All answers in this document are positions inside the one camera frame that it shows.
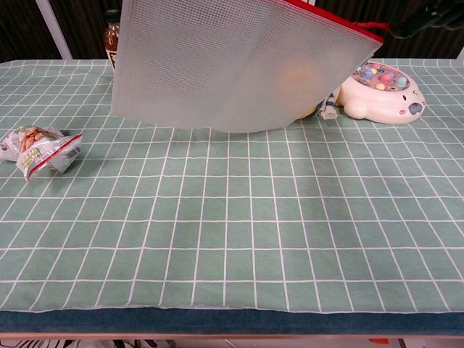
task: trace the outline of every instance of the dark background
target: dark background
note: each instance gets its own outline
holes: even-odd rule
[[[121,0],[49,1],[73,58],[106,58],[104,11],[120,8]],[[396,1],[316,0],[316,5],[352,22],[388,22]],[[409,0],[403,17],[420,3]],[[0,62],[61,58],[35,0],[0,0],[0,8]],[[464,46],[464,30],[428,28],[407,40],[395,39],[382,30],[375,32],[385,38],[375,57],[456,58]]]

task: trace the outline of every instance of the tablecloth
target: tablecloth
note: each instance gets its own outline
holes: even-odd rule
[[[464,67],[384,60],[428,108],[250,134],[109,116],[105,61],[0,66],[0,131],[83,133],[64,174],[0,165],[0,309],[464,309]]]

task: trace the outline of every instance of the floor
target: floor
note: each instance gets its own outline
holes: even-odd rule
[[[397,339],[389,344],[375,344],[367,339],[336,337],[273,340],[176,340],[179,348],[464,348],[464,339]]]

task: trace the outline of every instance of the mesh zipper bag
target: mesh zipper bag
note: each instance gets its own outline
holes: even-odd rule
[[[237,133],[282,128],[381,44],[301,0],[125,0],[112,115]]]

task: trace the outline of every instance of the snack bag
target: snack bag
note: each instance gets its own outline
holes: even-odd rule
[[[1,145],[0,160],[16,161],[26,181],[43,167],[63,173],[80,153],[82,134],[64,136],[55,126],[25,125],[10,132]]]

